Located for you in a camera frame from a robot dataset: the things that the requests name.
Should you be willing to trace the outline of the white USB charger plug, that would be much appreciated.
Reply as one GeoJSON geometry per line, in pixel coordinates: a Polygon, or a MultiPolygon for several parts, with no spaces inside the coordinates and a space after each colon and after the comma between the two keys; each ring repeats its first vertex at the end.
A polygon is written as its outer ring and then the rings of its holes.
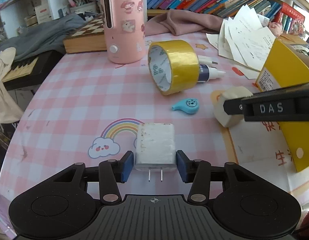
{"type": "Polygon", "coordinates": [[[134,168],[151,174],[158,172],[163,180],[164,172],[176,169],[175,127],[170,123],[144,123],[138,126],[134,168]]]}

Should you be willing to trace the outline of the blue correction tape dispenser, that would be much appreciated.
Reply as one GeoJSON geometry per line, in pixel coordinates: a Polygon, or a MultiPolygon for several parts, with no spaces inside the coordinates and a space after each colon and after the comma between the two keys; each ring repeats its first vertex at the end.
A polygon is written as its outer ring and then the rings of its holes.
{"type": "Polygon", "coordinates": [[[199,111],[199,107],[200,104],[197,99],[187,98],[172,105],[171,109],[173,111],[182,111],[187,114],[195,114],[199,111]]]}

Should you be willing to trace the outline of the white masking tape roll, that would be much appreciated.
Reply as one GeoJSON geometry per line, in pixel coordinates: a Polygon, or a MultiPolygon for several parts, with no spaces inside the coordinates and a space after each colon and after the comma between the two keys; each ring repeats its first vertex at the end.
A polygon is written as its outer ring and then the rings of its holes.
{"type": "Polygon", "coordinates": [[[214,117],[225,128],[237,125],[244,119],[241,100],[252,95],[253,93],[242,86],[225,90],[214,105],[214,117]]]}

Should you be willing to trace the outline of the navy white glue bottle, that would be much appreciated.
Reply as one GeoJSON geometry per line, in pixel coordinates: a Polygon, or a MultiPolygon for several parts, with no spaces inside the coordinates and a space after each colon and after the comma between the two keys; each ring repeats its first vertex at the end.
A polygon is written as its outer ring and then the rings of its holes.
{"type": "Polygon", "coordinates": [[[214,67],[209,67],[206,64],[199,65],[199,78],[198,83],[205,83],[209,80],[220,79],[224,77],[225,71],[218,70],[214,67]]]}

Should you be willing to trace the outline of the yellow packing tape roll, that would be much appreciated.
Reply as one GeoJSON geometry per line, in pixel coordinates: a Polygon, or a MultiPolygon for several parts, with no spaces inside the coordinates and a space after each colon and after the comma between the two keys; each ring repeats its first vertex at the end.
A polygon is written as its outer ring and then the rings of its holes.
{"type": "Polygon", "coordinates": [[[179,93],[197,84],[199,59],[188,42],[153,42],[148,49],[147,57],[152,79],[161,94],[179,93]]]}

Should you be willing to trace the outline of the yellow cardboard box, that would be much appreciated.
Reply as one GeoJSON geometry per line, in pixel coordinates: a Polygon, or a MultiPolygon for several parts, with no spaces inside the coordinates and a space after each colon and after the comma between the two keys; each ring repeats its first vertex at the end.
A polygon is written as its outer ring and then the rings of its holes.
{"type": "Polygon", "coordinates": [[[296,170],[309,167],[309,56],[275,39],[257,78],[257,87],[271,98],[259,108],[280,124],[296,170]]]}

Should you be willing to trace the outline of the pink pig plush toy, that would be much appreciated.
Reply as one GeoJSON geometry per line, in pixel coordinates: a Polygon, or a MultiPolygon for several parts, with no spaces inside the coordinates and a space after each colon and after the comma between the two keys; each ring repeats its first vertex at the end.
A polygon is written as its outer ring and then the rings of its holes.
{"type": "Polygon", "coordinates": [[[283,32],[282,23],[270,22],[268,28],[275,37],[279,37],[283,32]]]}

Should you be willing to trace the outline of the red dictionary books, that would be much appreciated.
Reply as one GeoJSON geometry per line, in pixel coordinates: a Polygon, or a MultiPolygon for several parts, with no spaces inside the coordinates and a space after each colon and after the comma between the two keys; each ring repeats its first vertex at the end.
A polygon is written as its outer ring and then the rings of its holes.
{"type": "Polygon", "coordinates": [[[286,3],[282,3],[273,22],[281,23],[283,33],[299,35],[303,33],[305,16],[286,3]]]}

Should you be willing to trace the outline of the white paper sheets pile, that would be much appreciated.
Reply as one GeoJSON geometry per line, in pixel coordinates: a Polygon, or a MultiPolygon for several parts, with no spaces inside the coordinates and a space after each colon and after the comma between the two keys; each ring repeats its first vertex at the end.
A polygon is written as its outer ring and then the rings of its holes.
{"type": "Polygon", "coordinates": [[[268,26],[263,26],[255,9],[243,5],[237,14],[222,21],[219,34],[207,34],[208,42],[219,56],[235,62],[248,79],[256,79],[276,39],[268,26]]]}

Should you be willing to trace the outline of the beige tote bag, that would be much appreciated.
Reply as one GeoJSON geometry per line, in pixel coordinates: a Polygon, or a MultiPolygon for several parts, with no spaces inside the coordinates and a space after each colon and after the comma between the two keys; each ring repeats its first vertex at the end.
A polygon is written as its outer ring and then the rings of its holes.
{"type": "Polygon", "coordinates": [[[13,47],[0,52],[0,124],[17,122],[24,113],[3,84],[3,78],[11,70],[15,55],[16,49],[13,47]]]}

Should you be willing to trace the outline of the black keyboard piano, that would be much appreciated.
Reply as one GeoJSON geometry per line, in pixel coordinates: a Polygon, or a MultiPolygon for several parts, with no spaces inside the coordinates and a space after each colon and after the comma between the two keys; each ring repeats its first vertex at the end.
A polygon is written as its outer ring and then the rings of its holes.
{"type": "Polygon", "coordinates": [[[40,85],[62,57],[62,53],[50,50],[23,61],[14,61],[2,82],[7,90],[40,85]]]}

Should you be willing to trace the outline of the wooden chess board box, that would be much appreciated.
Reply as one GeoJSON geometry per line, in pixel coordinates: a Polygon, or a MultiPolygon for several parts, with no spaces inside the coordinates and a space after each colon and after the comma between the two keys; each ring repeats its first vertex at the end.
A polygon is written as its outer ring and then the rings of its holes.
{"type": "Polygon", "coordinates": [[[101,16],[89,21],[63,40],[67,54],[106,51],[106,41],[101,16]]]}

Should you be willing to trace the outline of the pink folded cloth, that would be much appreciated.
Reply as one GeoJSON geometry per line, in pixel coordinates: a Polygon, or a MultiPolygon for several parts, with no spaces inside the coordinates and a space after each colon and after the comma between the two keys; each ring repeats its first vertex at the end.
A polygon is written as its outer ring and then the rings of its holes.
{"type": "Polygon", "coordinates": [[[223,18],[215,15],[171,9],[146,22],[145,36],[164,33],[181,36],[198,31],[208,34],[219,34],[222,22],[223,18]]]}

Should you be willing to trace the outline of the grey clothing pile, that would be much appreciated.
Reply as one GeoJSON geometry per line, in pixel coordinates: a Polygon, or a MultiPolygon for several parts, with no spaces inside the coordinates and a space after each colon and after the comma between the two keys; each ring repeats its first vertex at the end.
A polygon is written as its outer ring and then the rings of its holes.
{"type": "Polygon", "coordinates": [[[85,24],[86,21],[78,14],[44,22],[1,42],[0,52],[10,47],[15,48],[15,61],[23,61],[51,50],[65,54],[63,40],[85,24]]]}

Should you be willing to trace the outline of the pink cartoon humidifier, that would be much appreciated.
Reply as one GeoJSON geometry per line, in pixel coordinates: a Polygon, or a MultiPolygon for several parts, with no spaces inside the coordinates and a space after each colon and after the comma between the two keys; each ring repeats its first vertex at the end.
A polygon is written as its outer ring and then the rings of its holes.
{"type": "Polygon", "coordinates": [[[141,60],[145,54],[143,0],[100,0],[107,54],[116,64],[141,60]]]}

